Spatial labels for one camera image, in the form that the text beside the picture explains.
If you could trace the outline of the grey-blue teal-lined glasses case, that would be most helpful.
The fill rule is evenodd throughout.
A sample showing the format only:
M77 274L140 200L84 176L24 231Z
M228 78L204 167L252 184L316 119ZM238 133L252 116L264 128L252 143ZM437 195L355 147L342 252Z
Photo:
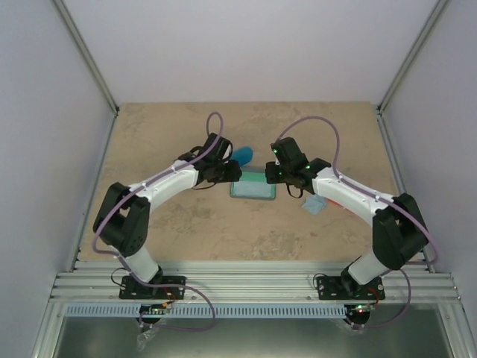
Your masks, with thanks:
M276 186L267 182L264 169L244 166L241 172L239 181L230 184L231 198L265 201L276 198Z

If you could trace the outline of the light blue cleaning cloth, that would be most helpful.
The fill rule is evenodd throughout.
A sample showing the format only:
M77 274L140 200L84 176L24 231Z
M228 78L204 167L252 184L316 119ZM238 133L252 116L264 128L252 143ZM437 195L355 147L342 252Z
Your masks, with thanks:
M231 186L231 196L235 198L275 198L275 186L266 182L239 181Z

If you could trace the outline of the blue hard glasses case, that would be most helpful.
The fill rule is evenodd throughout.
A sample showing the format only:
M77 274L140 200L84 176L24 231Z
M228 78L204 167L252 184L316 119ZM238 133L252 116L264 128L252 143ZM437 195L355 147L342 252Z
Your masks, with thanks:
M237 148L230 159L236 161L240 167L246 166L253 160L253 149L250 146Z

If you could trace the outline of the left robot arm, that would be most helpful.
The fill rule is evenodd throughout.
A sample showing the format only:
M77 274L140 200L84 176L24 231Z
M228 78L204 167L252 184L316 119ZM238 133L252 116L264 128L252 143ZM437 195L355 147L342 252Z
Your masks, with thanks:
M163 288L162 269L145 247L150 215L175 195L206 182L233 183L241 177L233 144L211 133L202 146L180 155L167 169L139 183L112 184L93 224L95 252L117 257L147 298Z

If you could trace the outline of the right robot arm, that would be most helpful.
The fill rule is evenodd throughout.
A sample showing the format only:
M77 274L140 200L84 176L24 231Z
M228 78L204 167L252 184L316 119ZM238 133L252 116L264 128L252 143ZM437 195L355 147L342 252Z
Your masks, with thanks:
M428 245L429 232L411 195L377 192L341 174L325 160L308 160L291 137L277 140L271 150L276 160L266 163L268 183L284 183L300 193L329 199L370 225L372 248L340 274L338 284L346 295L362 296L372 280L402 268Z

